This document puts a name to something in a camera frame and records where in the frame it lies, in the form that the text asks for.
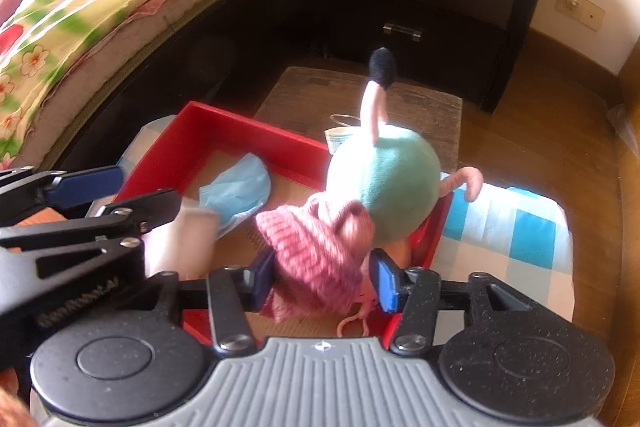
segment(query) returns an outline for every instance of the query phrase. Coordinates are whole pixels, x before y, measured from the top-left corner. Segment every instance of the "mattress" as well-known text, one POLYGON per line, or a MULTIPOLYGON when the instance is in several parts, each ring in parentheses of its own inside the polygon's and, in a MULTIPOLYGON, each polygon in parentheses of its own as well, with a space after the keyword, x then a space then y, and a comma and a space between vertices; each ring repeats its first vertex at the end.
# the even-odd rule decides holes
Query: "mattress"
POLYGON ((152 16, 133 20, 84 58, 34 118, 16 166, 51 168, 107 97, 171 35, 219 0, 166 0, 152 16))

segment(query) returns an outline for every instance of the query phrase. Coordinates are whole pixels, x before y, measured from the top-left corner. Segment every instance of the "drawer handle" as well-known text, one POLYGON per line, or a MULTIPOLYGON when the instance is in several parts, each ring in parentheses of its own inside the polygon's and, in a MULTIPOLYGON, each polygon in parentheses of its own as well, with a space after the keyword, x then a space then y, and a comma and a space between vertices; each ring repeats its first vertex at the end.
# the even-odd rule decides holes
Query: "drawer handle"
POLYGON ((413 28, 408 28, 407 26, 401 26, 399 24, 392 24, 389 22, 382 26, 382 31, 387 35, 391 35, 391 33, 393 32, 410 35, 414 42, 420 42, 420 39, 422 38, 422 30, 414 30, 413 28))

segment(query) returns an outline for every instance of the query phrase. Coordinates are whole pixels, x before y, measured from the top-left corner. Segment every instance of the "red tray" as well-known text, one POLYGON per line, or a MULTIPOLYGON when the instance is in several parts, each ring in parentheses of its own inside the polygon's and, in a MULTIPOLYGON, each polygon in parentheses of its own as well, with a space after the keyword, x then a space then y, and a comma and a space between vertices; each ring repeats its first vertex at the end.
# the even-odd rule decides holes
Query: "red tray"
MULTIPOLYGON (((242 156, 257 155, 270 172, 294 182, 324 190, 331 155, 325 144, 299 134, 245 118, 198 102, 190 102, 162 132, 132 170, 116 201, 160 188, 183 194, 215 150, 242 156)), ((442 198, 429 217, 409 237, 414 261, 431 266, 451 198, 442 198)), ((389 315, 376 314, 372 331, 389 337, 387 325, 397 325, 389 315)), ((184 327, 201 341, 210 341, 207 312, 184 314, 184 327)))

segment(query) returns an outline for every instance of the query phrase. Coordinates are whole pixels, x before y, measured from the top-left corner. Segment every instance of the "ridged gray plastic panel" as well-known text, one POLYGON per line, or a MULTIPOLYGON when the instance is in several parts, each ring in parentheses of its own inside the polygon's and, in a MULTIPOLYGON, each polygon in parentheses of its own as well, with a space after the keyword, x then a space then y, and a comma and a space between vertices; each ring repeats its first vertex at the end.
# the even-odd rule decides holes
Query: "ridged gray plastic panel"
MULTIPOLYGON (((52 418, 47 427, 70 427, 52 418)), ((269 339, 256 355, 218 364, 203 389, 144 427, 494 427, 423 360, 377 339, 269 339)), ((599 426, 593 418, 572 427, 599 426)))

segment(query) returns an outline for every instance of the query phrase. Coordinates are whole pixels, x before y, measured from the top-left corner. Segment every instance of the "electrical outlet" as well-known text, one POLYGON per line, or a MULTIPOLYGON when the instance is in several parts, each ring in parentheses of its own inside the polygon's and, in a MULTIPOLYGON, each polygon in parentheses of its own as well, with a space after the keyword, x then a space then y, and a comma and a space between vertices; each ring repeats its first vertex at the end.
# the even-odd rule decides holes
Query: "electrical outlet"
POLYGON ((588 26, 593 31, 602 28, 605 11, 589 0, 556 0, 556 10, 588 26))
POLYGON ((556 0, 556 10, 578 21, 583 2, 584 0, 556 0))
POLYGON ((582 3, 582 9, 580 10, 580 18, 578 20, 596 32, 602 28, 604 13, 604 10, 600 8, 600 6, 596 6, 590 1, 584 0, 582 3))

